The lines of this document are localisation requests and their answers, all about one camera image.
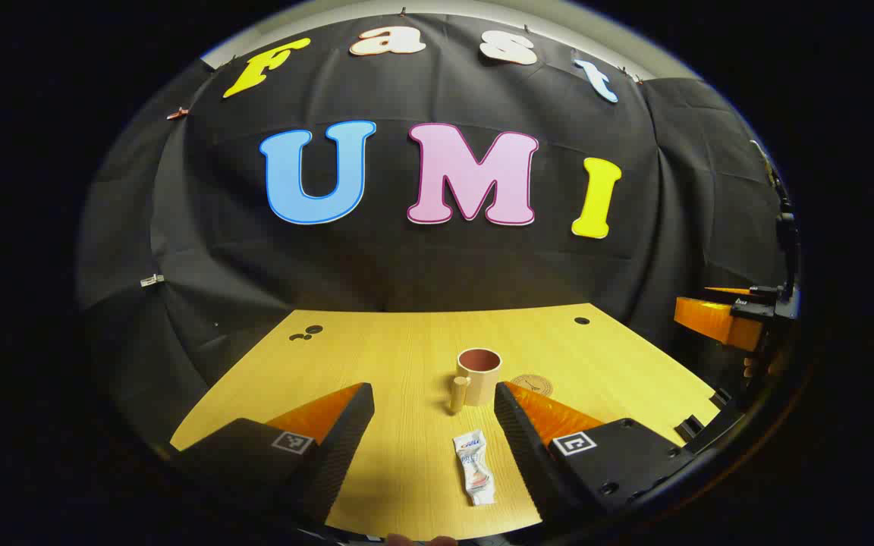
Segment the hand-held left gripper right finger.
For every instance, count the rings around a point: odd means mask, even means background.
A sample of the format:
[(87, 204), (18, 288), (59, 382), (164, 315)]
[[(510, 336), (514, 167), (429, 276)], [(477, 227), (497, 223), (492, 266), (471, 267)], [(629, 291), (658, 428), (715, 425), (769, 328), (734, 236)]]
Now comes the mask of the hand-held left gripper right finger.
[(496, 385), (495, 415), (544, 522), (621, 512), (693, 460), (635, 419), (600, 422), (512, 381)]

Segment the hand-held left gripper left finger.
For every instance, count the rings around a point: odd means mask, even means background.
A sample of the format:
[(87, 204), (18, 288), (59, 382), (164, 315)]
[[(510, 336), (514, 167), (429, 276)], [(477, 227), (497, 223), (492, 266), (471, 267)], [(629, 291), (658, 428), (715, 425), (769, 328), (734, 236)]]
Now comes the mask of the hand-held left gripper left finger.
[(373, 388), (361, 381), (269, 422), (232, 419), (174, 464), (223, 504), (321, 526), (374, 412)]

